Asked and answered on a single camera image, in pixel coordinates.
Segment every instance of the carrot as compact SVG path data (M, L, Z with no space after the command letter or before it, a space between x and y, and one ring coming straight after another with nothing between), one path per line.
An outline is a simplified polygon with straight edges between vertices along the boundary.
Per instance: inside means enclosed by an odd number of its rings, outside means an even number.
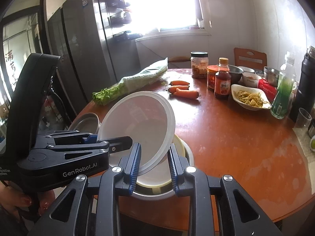
M177 80L177 81L171 81L170 85L171 86L174 86L174 85L181 85L181 86L187 86L189 85L190 83L189 82L186 82L186 81L180 81L180 80Z
M177 88L174 95L182 98L196 99L199 97L199 92L197 90L180 90Z
M176 89L188 90L188 89L189 89L189 86L175 85L175 86L169 87L167 90L168 90L169 93L174 94L174 92L176 91Z

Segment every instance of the silver screw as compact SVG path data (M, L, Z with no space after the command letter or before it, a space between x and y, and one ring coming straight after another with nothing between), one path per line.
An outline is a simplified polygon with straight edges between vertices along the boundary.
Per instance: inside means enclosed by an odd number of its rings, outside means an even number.
M224 175L223 179L227 182L231 182L233 180L233 177L231 175Z
M122 170L121 167L113 167L113 168L111 169L111 171L113 171L114 173L119 173L121 170Z
M194 173L194 172L196 172L196 168L195 168L195 167L187 167L187 168L186 168L186 171L187 171L188 173Z
M76 180L77 180L78 182L82 182L83 180L85 180L85 175L78 175L78 176L76 177Z

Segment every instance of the shredded potato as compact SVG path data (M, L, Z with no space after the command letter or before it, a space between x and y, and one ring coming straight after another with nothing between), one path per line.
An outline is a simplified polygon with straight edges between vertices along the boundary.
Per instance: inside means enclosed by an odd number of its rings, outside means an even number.
M260 93L249 93L247 91L239 90L234 91L234 96L242 103L253 107L262 107L263 104L267 103L262 100Z

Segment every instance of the round table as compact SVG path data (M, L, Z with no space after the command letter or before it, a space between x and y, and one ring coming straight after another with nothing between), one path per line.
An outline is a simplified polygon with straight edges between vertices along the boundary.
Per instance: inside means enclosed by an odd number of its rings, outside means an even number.
M170 69L161 81L145 86L171 104L175 133L191 148L195 166L209 176L232 175L273 220L278 221L312 201L308 163L288 118L278 120L269 111L249 111L231 96L218 100L205 79L191 78L190 69ZM165 82L190 82L201 96L189 100L170 96ZM107 106L90 102L79 116L94 112L103 120L115 101ZM160 227L188 230L189 198L141 201L120 197L120 211Z

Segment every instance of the window sill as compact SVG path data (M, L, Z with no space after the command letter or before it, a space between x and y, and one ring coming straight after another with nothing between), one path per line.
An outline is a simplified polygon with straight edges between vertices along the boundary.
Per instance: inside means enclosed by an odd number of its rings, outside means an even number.
M210 35L205 29L181 29L181 30L170 30L157 33L146 34L136 41L143 41L161 37L179 36L179 35Z

